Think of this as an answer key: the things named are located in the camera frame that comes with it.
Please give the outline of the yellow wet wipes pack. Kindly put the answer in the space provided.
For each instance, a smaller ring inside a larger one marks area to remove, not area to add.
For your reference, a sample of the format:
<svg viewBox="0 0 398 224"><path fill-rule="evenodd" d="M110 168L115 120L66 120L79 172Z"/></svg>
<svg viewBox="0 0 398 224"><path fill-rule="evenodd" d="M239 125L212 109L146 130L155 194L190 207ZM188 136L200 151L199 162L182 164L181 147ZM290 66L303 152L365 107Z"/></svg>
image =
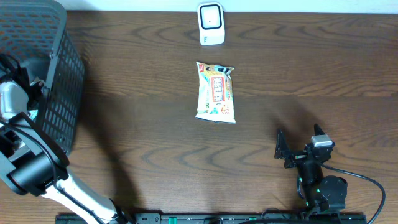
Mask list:
<svg viewBox="0 0 398 224"><path fill-rule="evenodd" d="M197 62L199 89L196 119L235 124L233 82L234 67Z"/></svg>

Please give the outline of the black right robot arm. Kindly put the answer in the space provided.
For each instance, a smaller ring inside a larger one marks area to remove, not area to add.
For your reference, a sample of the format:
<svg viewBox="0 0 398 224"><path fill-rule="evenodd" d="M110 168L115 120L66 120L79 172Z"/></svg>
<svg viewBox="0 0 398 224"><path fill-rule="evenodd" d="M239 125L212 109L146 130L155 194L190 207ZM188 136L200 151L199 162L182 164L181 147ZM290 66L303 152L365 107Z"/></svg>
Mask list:
<svg viewBox="0 0 398 224"><path fill-rule="evenodd" d="M335 143L323 132L321 127L314 125L311 142L301 151L292 151L283 132L277 130L277 143L274 157L284 160L286 169L298 170L298 192L307 204L307 210L300 214L309 220L316 215L335 214L345 208L347 181L334 175L324 176L321 166L331 159Z"/></svg>

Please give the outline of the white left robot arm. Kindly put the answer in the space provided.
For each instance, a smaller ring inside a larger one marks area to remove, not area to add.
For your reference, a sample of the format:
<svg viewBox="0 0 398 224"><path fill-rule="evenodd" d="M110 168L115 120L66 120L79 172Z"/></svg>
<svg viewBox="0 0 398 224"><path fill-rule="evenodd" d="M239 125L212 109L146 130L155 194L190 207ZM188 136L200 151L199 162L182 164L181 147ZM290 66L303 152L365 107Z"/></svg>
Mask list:
<svg viewBox="0 0 398 224"><path fill-rule="evenodd" d="M1 54L1 68L1 130L16 134L23 145L14 149L1 138L1 179L15 193L52 199L87 223L134 223L111 199L75 177L63 149L30 118L29 108L44 99L41 81L31 81L10 55Z"/></svg>

